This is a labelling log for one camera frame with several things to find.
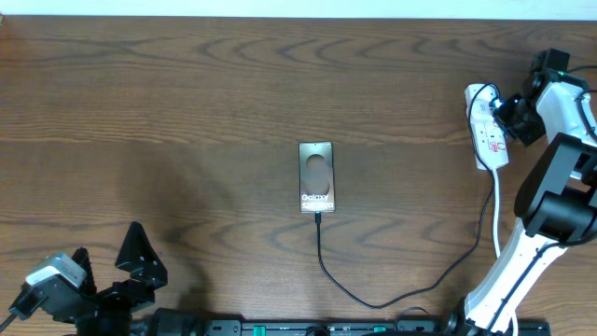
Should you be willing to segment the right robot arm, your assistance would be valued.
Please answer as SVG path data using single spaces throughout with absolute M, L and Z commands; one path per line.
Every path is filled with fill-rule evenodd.
M 505 140 L 548 146 L 521 184 L 515 225 L 481 283 L 450 315 L 447 335 L 523 335 L 515 311 L 538 277 L 568 248 L 596 238 L 595 93 L 569 68 L 570 55 L 538 52 L 523 90 L 507 99 L 492 83 L 465 89 L 467 126 L 475 160 L 493 181 L 507 163 Z

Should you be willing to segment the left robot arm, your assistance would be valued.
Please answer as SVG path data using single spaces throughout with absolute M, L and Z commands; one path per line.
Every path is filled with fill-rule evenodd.
M 78 287 L 54 281 L 43 309 L 57 322 L 72 323 L 78 335 L 202 335 L 204 323 L 192 314 L 159 308 L 147 320 L 134 322 L 132 314 L 151 306 L 155 292 L 168 284 L 168 272 L 139 222 L 132 222 L 115 267 L 129 274 L 99 291 L 94 283 L 87 249 L 71 257 L 84 271 Z

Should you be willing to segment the Galaxy S25 Ultra smartphone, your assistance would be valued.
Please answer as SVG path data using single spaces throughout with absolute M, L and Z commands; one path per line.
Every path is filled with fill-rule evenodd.
M 300 143 L 298 164 L 300 212 L 333 213 L 336 200 L 332 143 Z

